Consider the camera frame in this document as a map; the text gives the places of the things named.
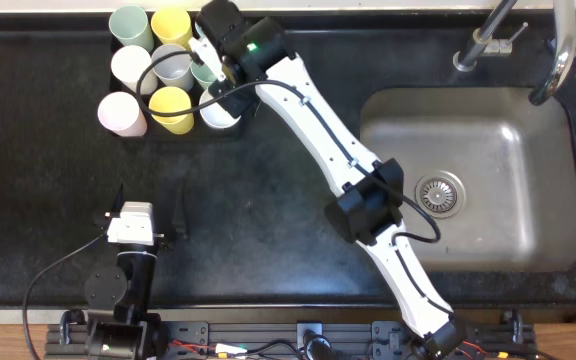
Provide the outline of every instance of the sink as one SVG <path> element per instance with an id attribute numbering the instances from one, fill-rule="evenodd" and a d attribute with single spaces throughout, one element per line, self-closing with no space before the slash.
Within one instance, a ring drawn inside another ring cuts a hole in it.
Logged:
<path id="1" fill-rule="evenodd" d="M 576 263 L 576 166 L 568 116 L 530 89 L 389 89 L 361 112 L 361 141 L 395 158 L 404 193 L 442 231 L 413 248 L 431 271 L 560 271 Z M 407 206 L 408 231 L 431 237 Z"/>

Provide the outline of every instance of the wooden surface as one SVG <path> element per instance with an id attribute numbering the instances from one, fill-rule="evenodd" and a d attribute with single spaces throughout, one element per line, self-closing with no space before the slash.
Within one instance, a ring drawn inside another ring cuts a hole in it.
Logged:
<path id="1" fill-rule="evenodd" d="M 37 352 L 42 354 L 46 325 L 32 325 L 30 333 Z M 576 360 L 576 324 L 536 325 L 539 348 L 559 360 Z M 0 325 L 0 359 L 32 360 L 21 325 Z"/>

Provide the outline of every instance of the drain strainer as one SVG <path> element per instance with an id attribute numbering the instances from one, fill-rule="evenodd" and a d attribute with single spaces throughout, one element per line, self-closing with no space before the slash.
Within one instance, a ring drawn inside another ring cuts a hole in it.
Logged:
<path id="1" fill-rule="evenodd" d="M 428 213 L 436 218 L 454 215 L 465 200 L 461 181 L 446 171 L 437 171 L 424 176 L 415 189 L 417 203 L 423 205 Z"/>

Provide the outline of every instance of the robotic arm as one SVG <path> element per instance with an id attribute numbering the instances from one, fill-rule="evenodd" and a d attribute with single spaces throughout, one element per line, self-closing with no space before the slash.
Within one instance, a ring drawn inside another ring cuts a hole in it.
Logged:
<path id="1" fill-rule="evenodd" d="M 404 321 L 419 336 L 414 349 L 417 356 L 441 359 L 452 352 L 466 338 L 464 326 L 432 286 L 408 239 L 399 236 L 393 241 L 395 234 L 405 232 L 398 210 L 401 202 L 359 170 L 370 172 L 401 193 L 403 171 L 399 164 L 393 159 L 382 163 L 348 131 L 272 19 L 250 25 L 233 3 L 213 0 L 202 8 L 197 22 L 207 39 L 192 41 L 191 47 L 221 79 L 209 89 L 213 96 L 233 85 L 257 80 L 279 81 L 304 95 L 301 100 L 280 86 L 255 86 L 256 95 L 286 121 L 322 169 L 337 197 L 326 207 L 328 219 L 347 241 L 358 241 L 379 268 Z M 222 64 L 232 74 L 230 79 L 223 76 Z M 227 97 L 220 105 L 232 116 L 239 116 L 247 101 L 252 102 L 251 95 Z"/>

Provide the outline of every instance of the countertop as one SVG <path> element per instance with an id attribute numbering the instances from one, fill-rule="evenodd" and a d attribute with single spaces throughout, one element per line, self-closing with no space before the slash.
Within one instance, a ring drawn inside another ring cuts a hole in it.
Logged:
<path id="1" fill-rule="evenodd" d="M 160 252 L 153 307 L 396 306 L 368 256 L 328 224 L 332 195 L 321 171 L 270 109 L 262 106 L 236 141 L 126 144 L 109 136 L 96 119 L 110 78 L 104 16 L 0 18 L 0 308 L 20 306 L 40 269 L 97 235 L 92 218 L 121 183 L 126 199 L 160 208 L 184 184 L 190 239 Z M 483 59 L 470 74 L 457 73 L 451 58 L 481 14 L 280 20 L 320 92 L 358 135 L 363 104 L 382 89 L 537 84 L 552 64 L 543 44 L 552 15 L 515 13 L 500 34 L 526 18 L 531 27 L 513 54 Z M 557 98 L 576 151 L 576 64 Z M 116 252 L 97 244 L 66 261 L 38 282 L 32 306 L 83 306 L 85 280 L 114 264 Z M 455 307 L 576 305 L 576 266 L 430 278 Z"/>

